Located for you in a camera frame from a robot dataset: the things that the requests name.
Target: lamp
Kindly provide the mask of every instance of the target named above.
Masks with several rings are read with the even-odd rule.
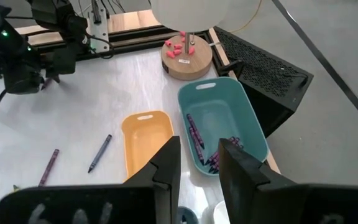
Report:
[[[194,80],[208,72],[212,62],[211,47],[194,32],[217,25],[224,19],[229,3],[228,0],[151,0],[152,12],[159,23],[185,32],[167,40],[162,47],[162,65],[169,75]]]

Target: label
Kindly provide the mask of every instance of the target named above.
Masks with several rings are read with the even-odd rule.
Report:
[[[179,62],[180,62],[180,63],[190,63],[189,60],[185,60],[185,59],[179,59]]]
[[[162,62],[162,68],[165,70],[165,72],[169,73],[169,69],[164,62]]]

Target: floor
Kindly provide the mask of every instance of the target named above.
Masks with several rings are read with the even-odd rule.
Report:
[[[83,9],[89,4],[80,1]],[[25,1],[0,2],[14,4],[12,15],[30,16]],[[219,27],[241,27],[258,2],[232,0]],[[72,3],[79,12],[77,2]],[[282,4],[358,96],[358,0],[282,0]],[[146,0],[122,5],[127,11],[150,8]],[[27,26],[32,21],[12,24]],[[315,75],[298,111],[268,138],[282,174],[302,183],[358,185],[358,112],[273,2],[263,0],[257,17],[235,34]]]

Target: green light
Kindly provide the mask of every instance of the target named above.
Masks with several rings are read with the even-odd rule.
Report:
[[[4,36],[4,37],[7,37],[9,34],[6,32],[6,31],[2,31],[1,34]]]

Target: white lamp shade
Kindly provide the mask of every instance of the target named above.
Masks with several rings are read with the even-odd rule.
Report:
[[[198,32],[224,19],[230,0],[151,0],[154,17],[177,31]]]

